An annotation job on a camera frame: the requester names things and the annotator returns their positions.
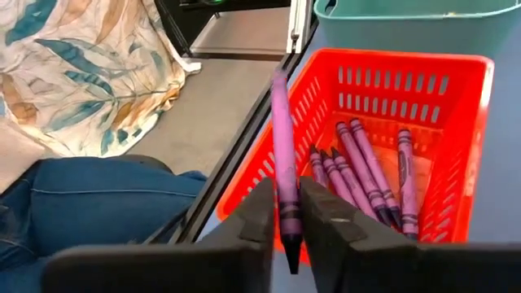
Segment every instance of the metal edge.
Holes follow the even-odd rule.
[[[196,59],[227,59],[248,61],[281,61],[285,54],[254,54],[254,53],[221,53],[221,52],[197,52],[192,50],[191,58]]]
[[[318,21],[313,17],[311,33],[305,43],[303,52],[307,50],[310,41],[313,39],[317,26]],[[288,75],[291,75],[299,65],[303,56],[304,53],[299,55],[285,55],[278,67],[285,69]],[[243,162],[244,157],[250,150],[270,110],[269,85],[267,85],[261,91],[259,98],[257,98],[252,109],[244,119],[244,122],[239,127],[238,132],[235,134],[230,147],[221,157],[203,189],[188,210],[186,218],[174,231],[169,243],[193,243],[197,240],[208,218],[212,214],[213,209],[221,198],[222,193],[225,191],[225,188],[230,183],[235,172]]]

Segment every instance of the cloth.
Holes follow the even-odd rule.
[[[44,156],[45,148],[23,135],[0,117],[0,194],[34,162]]]
[[[199,70],[154,0],[0,2],[0,116],[61,156],[125,153]]]
[[[36,163],[0,195],[0,292],[38,293],[46,261],[65,248],[144,241],[203,184],[200,173],[117,158]]]

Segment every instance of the teal bin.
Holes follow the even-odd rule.
[[[521,0],[317,0],[328,46],[494,57]]]

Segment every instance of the gray floor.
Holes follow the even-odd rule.
[[[281,55],[288,8],[236,11],[212,19],[192,46],[196,52]],[[129,153],[151,155],[174,172],[209,175],[267,85],[277,62],[205,59],[181,97]]]
[[[129,153],[151,155],[174,172],[209,175],[273,73],[276,62],[202,60],[181,97]]]
[[[204,53],[283,55],[289,7],[222,12],[195,40],[192,50]]]

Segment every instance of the red plastic basket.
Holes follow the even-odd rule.
[[[344,151],[335,124],[357,117],[398,195],[396,136],[406,127],[414,141],[420,241],[464,242],[492,78],[493,62],[480,56],[320,50],[290,92],[296,170],[311,175],[310,143]],[[261,178],[274,177],[272,131],[269,123],[234,175],[217,205],[220,220]],[[282,250],[278,235],[275,247]]]

